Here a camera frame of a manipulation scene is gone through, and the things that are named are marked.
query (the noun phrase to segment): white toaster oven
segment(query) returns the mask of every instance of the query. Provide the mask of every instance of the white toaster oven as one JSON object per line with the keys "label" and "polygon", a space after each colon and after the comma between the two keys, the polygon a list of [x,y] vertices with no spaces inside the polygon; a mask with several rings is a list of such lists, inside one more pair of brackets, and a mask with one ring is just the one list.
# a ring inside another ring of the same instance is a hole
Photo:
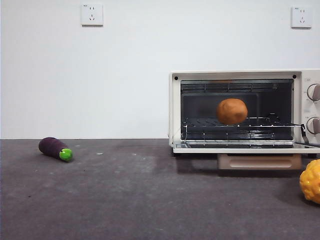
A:
{"label": "white toaster oven", "polygon": [[[228,98],[245,102],[244,122],[217,120]],[[173,71],[168,136],[174,154],[218,154],[220,169],[300,169],[320,153],[320,69]]]}

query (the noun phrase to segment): control knob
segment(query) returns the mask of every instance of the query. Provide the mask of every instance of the control knob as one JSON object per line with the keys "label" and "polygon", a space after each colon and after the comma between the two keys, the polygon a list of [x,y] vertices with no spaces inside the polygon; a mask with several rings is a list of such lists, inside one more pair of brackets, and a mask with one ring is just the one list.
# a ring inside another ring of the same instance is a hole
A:
{"label": "control knob", "polygon": [[312,134],[320,134],[320,118],[312,117],[306,122],[306,129]]}
{"label": "control knob", "polygon": [[306,94],[312,101],[319,101],[320,100],[320,84],[310,85],[308,87]]}

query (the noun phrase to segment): purple eggplant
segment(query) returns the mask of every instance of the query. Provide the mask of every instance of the purple eggplant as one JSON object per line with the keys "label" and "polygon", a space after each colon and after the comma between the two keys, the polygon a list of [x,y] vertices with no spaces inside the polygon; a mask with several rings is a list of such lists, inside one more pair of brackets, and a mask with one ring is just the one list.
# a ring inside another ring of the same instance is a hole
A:
{"label": "purple eggplant", "polygon": [[66,144],[54,137],[46,137],[39,142],[39,150],[44,155],[69,162],[73,153]]}

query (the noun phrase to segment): wall outlet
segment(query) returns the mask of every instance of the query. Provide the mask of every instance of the wall outlet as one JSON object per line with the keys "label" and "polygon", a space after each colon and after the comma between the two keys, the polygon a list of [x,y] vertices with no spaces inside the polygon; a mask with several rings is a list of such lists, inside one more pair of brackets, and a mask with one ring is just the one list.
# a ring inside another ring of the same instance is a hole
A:
{"label": "wall outlet", "polygon": [[309,7],[291,8],[291,27],[306,28],[312,27],[312,10]]}
{"label": "wall outlet", "polygon": [[81,24],[83,26],[103,26],[104,6],[102,4],[83,4]]}

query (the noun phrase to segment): yellow bumpy object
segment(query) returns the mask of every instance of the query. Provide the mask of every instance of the yellow bumpy object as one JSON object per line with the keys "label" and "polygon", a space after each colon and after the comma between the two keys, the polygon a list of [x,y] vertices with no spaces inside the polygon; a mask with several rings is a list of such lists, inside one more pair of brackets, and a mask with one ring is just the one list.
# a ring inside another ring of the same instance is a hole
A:
{"label": "yellow bumpy object", "polygon": [[300,187],[305,199],[320,204],[320,159],[306,166],[300,175]]}

